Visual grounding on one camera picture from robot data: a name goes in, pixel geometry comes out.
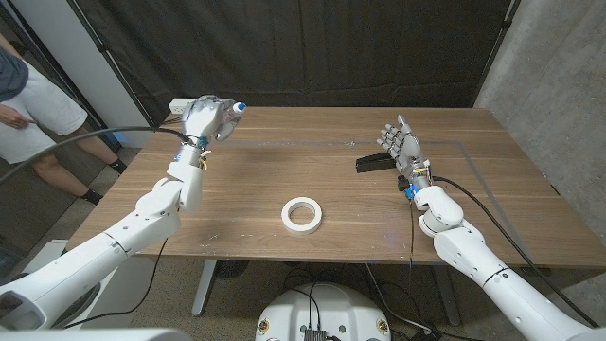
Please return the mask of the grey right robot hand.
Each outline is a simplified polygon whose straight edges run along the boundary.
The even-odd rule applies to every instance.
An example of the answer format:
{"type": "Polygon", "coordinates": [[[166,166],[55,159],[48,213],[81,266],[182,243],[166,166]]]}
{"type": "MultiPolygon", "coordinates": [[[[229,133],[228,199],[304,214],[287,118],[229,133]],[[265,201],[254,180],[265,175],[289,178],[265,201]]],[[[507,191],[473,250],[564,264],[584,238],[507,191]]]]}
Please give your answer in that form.
{"type": "Polygon", "coordinates": [[[400,175],[413,187],[424,189],[431,186],[429,167],[425,164],[419,140],[402,115],[398,115],[397,124],[384,126],[377,143],[395,160],[400,175]]]}

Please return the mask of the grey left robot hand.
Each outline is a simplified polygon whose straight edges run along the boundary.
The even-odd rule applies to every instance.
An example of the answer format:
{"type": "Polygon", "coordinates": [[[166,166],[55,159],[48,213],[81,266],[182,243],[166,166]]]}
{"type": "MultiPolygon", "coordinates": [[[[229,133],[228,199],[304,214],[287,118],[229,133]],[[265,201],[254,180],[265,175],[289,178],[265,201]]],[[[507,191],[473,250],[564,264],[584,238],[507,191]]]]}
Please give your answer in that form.
{"type": "Polygon", "coordinates": [[[242,102],[204,95],[186,106],[181,118],[184,134],[192,145],[205,149],[211,139],[223,141],[231,136],[244,109],[242,102]]]}

